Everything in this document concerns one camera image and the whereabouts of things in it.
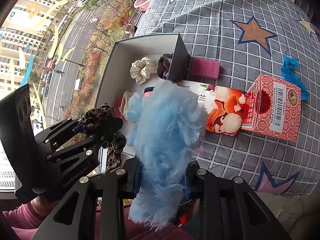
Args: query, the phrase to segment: street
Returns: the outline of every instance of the street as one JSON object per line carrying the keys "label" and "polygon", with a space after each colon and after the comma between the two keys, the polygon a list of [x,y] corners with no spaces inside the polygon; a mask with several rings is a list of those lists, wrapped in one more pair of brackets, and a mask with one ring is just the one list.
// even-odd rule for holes
{"label": "street", "polygon": [[[69,36],[64,42],[64,55],[69,49],[76,47],[75,50],[67,57],[77,63],[81,63],[88,46],[89,39],[95,31],[95,25],[89,22],[92,15],[97,15],[99,20],[103,17],[105,11],[97,9],[95,12],[82,11],[81,16],[73,26]],[[79,65],[65,61],[60,61],[56,66],[56,70],[64,71],[63,77],[61,74],[53,72],[52,79],[49,85],[49,93],[47,102],[44,106],[47,125],[57,123],[55,119],[64,119],[64,112],[58,106],[70,105],[72,92],[74,89],[76,77],[79,70]]]}

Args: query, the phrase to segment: barcode label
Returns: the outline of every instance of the barcode label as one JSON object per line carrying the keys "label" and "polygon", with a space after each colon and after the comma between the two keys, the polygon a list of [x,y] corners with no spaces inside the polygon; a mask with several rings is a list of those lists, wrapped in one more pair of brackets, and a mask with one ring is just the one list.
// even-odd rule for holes
{"label": "barcode label", "polygon": [[273,82],[273,103],[270,130],[282,132],[285,111],[286,86]]}

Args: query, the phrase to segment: red patterned box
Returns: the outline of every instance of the red patterned box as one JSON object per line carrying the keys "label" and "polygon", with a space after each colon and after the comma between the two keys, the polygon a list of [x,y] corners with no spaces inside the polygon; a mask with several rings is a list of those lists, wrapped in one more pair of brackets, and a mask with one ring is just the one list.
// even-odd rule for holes
{"label": "red patterned box", "polygon": [[260,74],[247,92],[241,129],[296,142],[300,112],[299,87]]}

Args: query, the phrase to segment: orange star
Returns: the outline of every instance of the orange star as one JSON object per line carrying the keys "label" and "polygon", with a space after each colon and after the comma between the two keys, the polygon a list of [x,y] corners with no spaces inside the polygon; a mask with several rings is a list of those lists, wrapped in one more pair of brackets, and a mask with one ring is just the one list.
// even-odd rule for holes
{"label": "orange star", "polygon": [[276,34],[262,29],[254,17],[252,17],[247,23],[237,21],[232,22],[243,31],[238,41],[238,44],[255,42],[262,46],[266,52],[271,54],[268,39],[277,37]]}

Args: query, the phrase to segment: blue scrunchie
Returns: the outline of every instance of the blue scrunchie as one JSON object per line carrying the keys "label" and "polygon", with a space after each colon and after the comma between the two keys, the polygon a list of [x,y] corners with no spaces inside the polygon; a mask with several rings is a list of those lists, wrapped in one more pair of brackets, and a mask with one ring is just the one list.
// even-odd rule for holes
{"label": "blue scrunchie", "polygon": [[298,87],[301,88],[301,100],[307,100],[309,97],[309,92],[307,91],[306,85],[301,82],[299,77],[296,76],[294,72],[294,67],[300,67],[300,63],[298,60],[284,56],[283,57],[283,66],[281,68],[282,76],[285,81],[288,81]]}

